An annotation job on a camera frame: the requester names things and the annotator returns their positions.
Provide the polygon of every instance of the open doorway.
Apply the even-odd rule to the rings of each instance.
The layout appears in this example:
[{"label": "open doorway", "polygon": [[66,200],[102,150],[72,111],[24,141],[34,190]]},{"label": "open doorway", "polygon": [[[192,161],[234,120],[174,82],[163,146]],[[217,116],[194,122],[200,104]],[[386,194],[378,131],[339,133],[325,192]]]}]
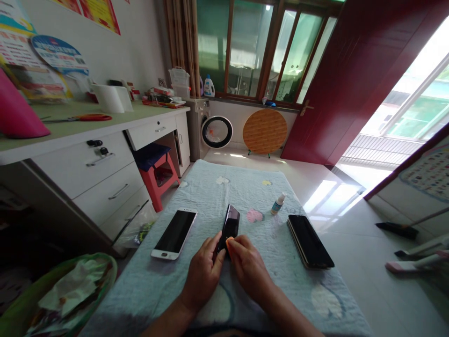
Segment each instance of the open doorway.
[{"label": "open doorway", "polygon": [[449,18],[333,169],[370,191],[449,122]]}]

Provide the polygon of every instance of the scissors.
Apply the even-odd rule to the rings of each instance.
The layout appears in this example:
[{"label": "scissors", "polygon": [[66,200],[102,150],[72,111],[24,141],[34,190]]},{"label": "scissors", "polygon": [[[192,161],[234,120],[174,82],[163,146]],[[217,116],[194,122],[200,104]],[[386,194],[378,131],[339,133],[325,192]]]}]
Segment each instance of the scissors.
[{"label": "scissors", "polygon": [[69,117],[66,119],[54,119],[49,121],[43,121],[44,123],[60,123],[60,122],[93,122],[93,121],[104,121],[104,120],[111,120],[112,117],[108,115],[103,114],[89,114],[89,115],[81,115],[81,116],[75,116],[75,117]]}]

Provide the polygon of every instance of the white smartphone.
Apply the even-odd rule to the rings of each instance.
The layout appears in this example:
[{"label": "white smartphone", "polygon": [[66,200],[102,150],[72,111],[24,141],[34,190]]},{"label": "white smartphone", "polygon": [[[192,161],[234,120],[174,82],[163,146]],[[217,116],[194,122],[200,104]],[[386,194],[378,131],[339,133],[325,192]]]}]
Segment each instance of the white smartphone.
[{"label": "white smartphone", "polygon": [[151,251],[151,256],[176,260],[184,247],[197,214],[195,209],[178,208],[156,247]]}]

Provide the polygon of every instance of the washing machine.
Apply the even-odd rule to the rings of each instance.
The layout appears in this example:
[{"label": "washing machine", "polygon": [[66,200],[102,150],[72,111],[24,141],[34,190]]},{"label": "washing machine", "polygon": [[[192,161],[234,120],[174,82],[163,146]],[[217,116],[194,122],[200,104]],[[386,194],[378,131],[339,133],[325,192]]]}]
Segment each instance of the washing machine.
[{"label": "washing machine", "polygon": [[190,161],[204,159],[210,148],[219,149],[229,144],[232,124],[223,116],[211,116],[208,98],[183,98],[187,111]]}]

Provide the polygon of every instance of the curtain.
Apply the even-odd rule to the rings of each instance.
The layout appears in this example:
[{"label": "curtain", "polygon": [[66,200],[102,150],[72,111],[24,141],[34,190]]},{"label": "curtain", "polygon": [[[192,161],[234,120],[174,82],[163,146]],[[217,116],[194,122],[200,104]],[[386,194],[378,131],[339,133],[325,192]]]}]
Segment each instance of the curtain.
[{"label": "curtain", "polygon": [[166,0],[165,9],[172,65],[189,73],[190,95],[200,97],[196,0]]}]

